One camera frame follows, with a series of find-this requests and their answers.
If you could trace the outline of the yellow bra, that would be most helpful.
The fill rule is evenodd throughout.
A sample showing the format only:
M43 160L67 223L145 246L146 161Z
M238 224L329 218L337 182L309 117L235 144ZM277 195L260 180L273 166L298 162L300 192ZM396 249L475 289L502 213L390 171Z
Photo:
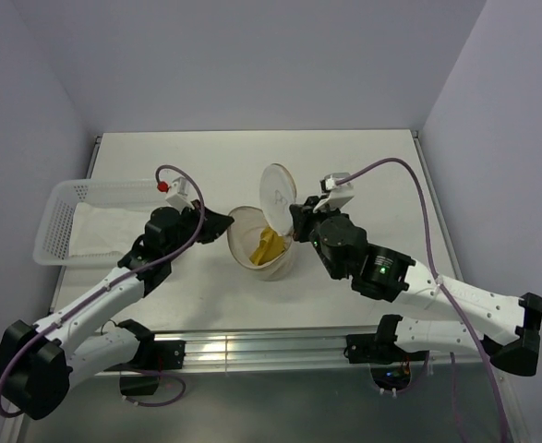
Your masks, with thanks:
M285 249L283 238L267 226L260 233L259 245L249 260L255 266L262 266L279 257Z

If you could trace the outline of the white bra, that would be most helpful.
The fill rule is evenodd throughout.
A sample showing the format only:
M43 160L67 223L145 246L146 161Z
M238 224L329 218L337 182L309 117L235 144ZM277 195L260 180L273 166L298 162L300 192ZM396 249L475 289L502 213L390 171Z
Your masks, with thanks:
M145 211L76 206L69 240L71 257L124 254L144 233L150 214Z

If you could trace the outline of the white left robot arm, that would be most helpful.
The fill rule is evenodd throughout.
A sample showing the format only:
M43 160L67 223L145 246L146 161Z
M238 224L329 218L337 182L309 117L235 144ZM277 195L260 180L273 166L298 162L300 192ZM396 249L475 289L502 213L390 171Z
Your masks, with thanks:
M131 319L104 335L97 329L158 288L171 274L173 260L188 248L214 242L234 221L202 205L158 208L94 288L33 324L18 320L10 325L0 342L0 415L40 420L70 390L106 369L150 372L157 363L150 329Z

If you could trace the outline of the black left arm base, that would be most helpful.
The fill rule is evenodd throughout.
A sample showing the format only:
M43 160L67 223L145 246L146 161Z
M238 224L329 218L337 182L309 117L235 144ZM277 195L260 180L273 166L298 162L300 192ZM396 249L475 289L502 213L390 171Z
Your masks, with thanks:
M144 407L153 407L155 403L144 401L141 397L154 395L165 382L174 380L179 384L179 392L172 402L178 401L187 389L186 383L169 371L181 369L184 364L187 343L183 340L146 341L139 346L136 355L128 362L116 366L119 372L131 372L132 376L119 376L119 391L129 402L136 402Z

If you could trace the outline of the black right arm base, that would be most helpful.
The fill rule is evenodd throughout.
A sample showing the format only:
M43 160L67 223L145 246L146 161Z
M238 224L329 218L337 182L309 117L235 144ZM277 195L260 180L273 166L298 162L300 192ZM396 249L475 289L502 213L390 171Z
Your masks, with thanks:
M379 340L376 334L349 334L345 337L344 357L351 365L392 365L403 362L424 362L427 351L407 352L393 340Z

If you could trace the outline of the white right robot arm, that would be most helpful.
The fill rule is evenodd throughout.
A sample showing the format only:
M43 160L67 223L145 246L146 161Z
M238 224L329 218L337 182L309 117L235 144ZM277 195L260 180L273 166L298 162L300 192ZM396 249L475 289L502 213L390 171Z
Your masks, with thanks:
M371 244L364 229L339 210L317 210L319 198L293 204L294 239L309 243L334 280L374 301L406 305L435 315L418 320L399 314L381 318L373 333L346 337L352 364L390 365L426 358L429 352L483 353L504 372L532 377L540 350L542 297L507 296L434 275L423 263Z

